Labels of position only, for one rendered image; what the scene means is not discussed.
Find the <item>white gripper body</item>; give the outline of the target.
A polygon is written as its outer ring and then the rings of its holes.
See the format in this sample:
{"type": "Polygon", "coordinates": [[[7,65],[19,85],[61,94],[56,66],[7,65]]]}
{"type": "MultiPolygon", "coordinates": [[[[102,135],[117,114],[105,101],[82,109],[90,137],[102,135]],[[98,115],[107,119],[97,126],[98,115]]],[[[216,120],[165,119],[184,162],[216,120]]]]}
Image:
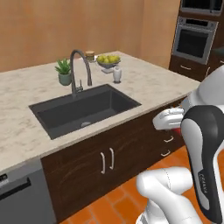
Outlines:
{"type": "Polygon", "coordinates": [[[183,116],[182,108],[167,108],[157,114],[152,122],[156,130],[172,130],[180,127],[183,116]]]}

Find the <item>dark wood drawer front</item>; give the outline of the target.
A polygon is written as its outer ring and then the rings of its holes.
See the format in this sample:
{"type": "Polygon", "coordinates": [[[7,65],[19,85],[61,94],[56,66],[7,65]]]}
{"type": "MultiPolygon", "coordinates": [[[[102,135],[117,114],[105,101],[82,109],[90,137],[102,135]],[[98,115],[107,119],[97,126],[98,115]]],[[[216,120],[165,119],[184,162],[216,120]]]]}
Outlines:
{"type": "Polygon", "coordinates": [[[161,135],[164,145],[171,147],[173,150],[176,150],[184,145],[182,137],[174,130],[162,130],[161,135]],[[173,136],[174,139],[169,143],[165,143],[164,139],[170,139],[171,136],[173,136]]]}
{"type": "Polygon", "coordinates": [[[182,146],[175,150],[171,155],[161,160],[164,167],[186,166],[186,147],[182,146]]]}

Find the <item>dark wood cupboard door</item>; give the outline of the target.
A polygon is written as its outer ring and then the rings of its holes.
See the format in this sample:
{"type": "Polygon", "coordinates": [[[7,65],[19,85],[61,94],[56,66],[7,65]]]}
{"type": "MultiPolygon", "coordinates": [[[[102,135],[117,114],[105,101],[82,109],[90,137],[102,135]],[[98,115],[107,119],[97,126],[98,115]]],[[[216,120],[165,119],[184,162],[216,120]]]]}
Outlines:
{"type": "Polygon", "coordinates": [[[108,132],[107,139],[107,177],[105,192],[110,192],[125,180],[146,169],[152,159],[154,137],[152,116],[145,114],[118,125],[108,132]],[[112,148],[115,153],[115,166],[110,170],[112,148]]]}
{"type": "Polygon", "coordinates": [[[90,137],[41,159],[56,221],[81,210],[99,194],[100,138],[90,137]]]}

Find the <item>dark wood cupboard under oven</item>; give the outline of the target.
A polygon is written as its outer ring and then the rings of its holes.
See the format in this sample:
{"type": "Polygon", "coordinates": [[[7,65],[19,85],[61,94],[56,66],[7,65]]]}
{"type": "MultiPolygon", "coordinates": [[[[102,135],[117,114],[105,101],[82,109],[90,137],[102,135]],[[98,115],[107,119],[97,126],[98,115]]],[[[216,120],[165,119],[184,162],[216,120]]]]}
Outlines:
{"type": "Polygon", "coordinates": [[[211,71],[209,65],[203,65],[175,55],[171,56],[169,69],[177,74],[184,75],[196,81],[203,81],[211,71]]]}

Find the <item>grey bowl of yellow-green fruit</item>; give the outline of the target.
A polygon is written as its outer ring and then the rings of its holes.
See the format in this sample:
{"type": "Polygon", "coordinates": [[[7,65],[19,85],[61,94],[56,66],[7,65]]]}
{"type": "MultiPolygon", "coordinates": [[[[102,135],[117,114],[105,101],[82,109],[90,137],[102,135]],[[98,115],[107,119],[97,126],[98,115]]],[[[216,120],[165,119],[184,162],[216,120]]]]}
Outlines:
{"type": "Polygon", "coordinates": [[[105,74],[110,74],[113,72],[113,68],[120,63],[121,59],[118,55],[101,54],[96,58],[96,61],[98,65],[102,67],[102,71],[105,74]]]}

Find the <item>dark grey sink basin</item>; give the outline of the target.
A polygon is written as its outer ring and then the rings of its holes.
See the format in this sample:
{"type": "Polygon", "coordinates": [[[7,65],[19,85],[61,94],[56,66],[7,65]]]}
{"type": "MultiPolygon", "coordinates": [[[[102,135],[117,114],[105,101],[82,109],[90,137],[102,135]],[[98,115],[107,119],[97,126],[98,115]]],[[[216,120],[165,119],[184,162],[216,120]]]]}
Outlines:
{"type": "Polygon", "coordinates": [[[138,101],[104,84],[29,106],[51,139],[140,106],[138,101]]]}

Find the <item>dark grey curved tap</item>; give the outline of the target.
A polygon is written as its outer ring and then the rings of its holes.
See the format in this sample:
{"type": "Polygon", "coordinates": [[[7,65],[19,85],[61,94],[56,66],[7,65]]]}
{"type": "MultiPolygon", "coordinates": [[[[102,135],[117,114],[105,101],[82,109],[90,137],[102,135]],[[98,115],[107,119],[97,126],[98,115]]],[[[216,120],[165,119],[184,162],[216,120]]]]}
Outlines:
{"type": "Polygon", "coordinates": [[[79,92],[79,91],[82,91],[83,88],[82,87],[76,87],[75,85],[75,76],[74,76],[74,55],[78,53],[84,63],[85,63],[85,66],[86,66],[86,70],[87,70],[87,85],[90,87],[92,86],[92,77],[91,77],[91,71],[90,71],[90,66],[89,66],[89,63],[88,63],[88,60],[86,59],[84,53],[81,51],[81,50],[73,50],[71,52],[71,55],[70,55],[70,70],[71,70],[71,80],[72,80],[72,96],[75,97],[76,94],[79,92]]]}

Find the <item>green plant in pot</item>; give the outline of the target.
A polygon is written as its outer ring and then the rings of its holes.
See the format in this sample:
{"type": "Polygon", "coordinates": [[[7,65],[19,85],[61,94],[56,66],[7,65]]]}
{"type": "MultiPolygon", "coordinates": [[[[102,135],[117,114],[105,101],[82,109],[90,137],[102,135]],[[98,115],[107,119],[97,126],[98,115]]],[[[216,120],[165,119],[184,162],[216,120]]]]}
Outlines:
{"type": "Polygon", "coordinates": [[[70,68],[70,60],[63,59],[57,61],[58,65],[55,67],[55,70],[58,72],[59,83],[62,86],[68,86],[72,82],[71,78],[71,68],[70,68]]]}

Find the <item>steel microwave oven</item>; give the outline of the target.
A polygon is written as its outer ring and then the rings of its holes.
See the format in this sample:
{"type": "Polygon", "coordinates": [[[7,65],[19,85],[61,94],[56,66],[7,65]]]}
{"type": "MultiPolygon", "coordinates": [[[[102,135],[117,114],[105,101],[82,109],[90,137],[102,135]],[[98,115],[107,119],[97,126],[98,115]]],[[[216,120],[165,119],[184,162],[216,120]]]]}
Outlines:
{"type": "Polygon", "coordinates": [[[224,8],[224,0],[181,0],[180,10],[209,16],[219,16],[224,8]]]}

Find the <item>grey dishwasher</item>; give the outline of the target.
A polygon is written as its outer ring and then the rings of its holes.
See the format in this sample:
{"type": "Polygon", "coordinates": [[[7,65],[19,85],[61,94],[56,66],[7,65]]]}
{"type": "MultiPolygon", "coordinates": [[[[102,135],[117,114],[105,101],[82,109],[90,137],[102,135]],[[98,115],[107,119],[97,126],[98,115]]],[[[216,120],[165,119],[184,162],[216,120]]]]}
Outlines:
{"type": "Polygon", "coordinates": [[[29,178],[31,186],[0,201],[0,224],[56,224],[46,177],[40,160],[0,175],[0,194],[29,178]]]}

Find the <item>steel wall oven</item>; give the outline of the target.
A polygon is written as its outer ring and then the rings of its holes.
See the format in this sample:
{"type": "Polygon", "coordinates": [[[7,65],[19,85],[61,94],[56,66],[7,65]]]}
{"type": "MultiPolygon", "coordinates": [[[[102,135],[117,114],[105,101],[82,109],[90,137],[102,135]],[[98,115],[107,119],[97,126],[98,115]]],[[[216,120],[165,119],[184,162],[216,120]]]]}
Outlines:
{"type": "Polygon", "coordinates": [[[205,65],[218,24],[214,21],[179,17],[172,54],[205,65]]]}

